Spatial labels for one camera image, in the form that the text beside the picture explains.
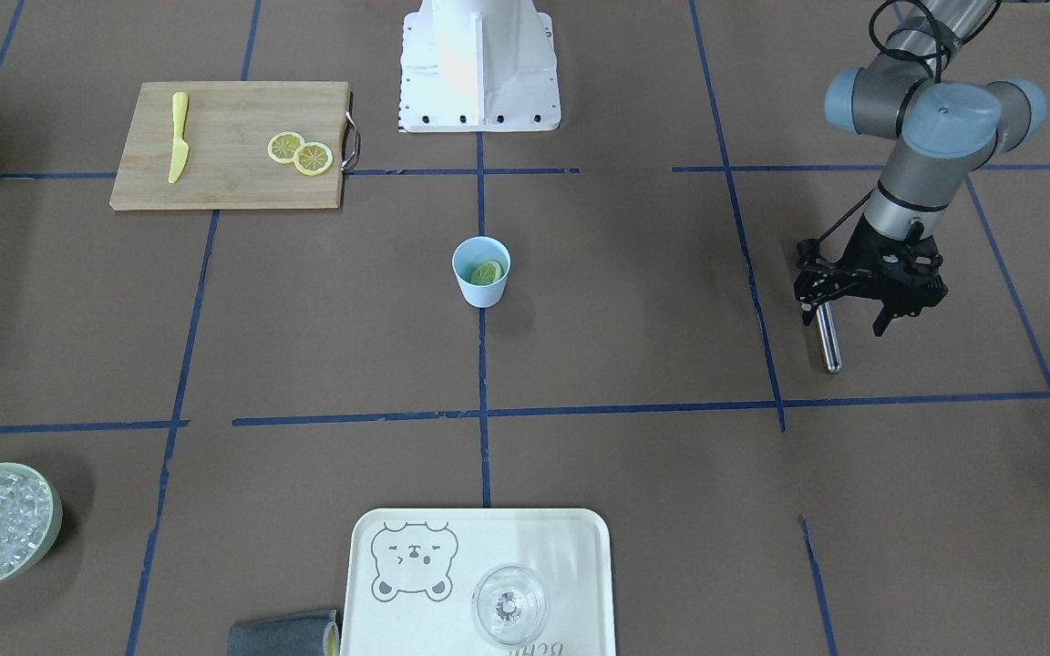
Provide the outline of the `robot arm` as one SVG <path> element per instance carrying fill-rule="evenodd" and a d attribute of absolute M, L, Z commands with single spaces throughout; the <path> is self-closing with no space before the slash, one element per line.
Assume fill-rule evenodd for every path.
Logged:
<path fill-rule="evenodd" d="M 840 258 L 822 239 L 798 245 L 793 294 L 810 325 L 845 296 L 874 300 L 872 332 L 915 317 L 947 295 L 934 233 L 971 171 L 1017 149 L 1045 123 L 1047 100 L 1030 80 L 976 86 L 946 80 L 946 67 L 993 20 L 998 1 L 914 1 L 886 37 L 872 35 L 866 67 L 830 83 L 830 125 L 859 136 L 888 137 L 892 152 L 878 182 L 850 208 L 854 230 Z"/>

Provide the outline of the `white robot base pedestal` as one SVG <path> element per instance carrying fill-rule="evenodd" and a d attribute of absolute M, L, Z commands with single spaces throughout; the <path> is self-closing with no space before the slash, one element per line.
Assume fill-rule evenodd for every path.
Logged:
<path fill-rule="evenodd" d="M 424 1 L 401 37 L 401 132 L 560 127 L 553 22 L 532 1 Z"/>

